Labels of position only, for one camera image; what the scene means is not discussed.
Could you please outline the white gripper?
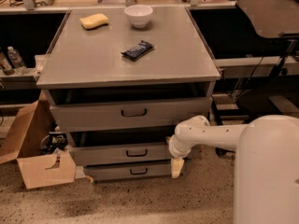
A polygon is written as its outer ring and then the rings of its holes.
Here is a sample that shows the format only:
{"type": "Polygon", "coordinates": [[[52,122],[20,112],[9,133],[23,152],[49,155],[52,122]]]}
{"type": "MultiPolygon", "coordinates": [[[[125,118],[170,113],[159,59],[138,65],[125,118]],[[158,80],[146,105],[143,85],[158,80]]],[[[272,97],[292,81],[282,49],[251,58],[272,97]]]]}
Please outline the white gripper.
{"type": "Polygon", "coordinates": [[[187,143],[179,141],[175,135],[172,135],[168,139],[168,149],[174,157],[171,159],[171,176],[178,178],[184,165],[182,158],[187,157],[192,148],[187,143]]]}

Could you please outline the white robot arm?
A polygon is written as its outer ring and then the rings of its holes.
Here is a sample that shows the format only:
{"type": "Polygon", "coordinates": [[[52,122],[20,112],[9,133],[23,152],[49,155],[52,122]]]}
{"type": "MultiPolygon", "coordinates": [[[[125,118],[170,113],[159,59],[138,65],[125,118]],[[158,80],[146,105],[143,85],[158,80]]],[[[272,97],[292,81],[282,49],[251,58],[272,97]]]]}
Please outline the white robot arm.
{"type": "Polygon", "coordinates": [[[249,124],[182,121],[167,140],[171,173],[196,145],[235,153],[233,224],[299,224],[299,119],[270,115],[249,124]]]}

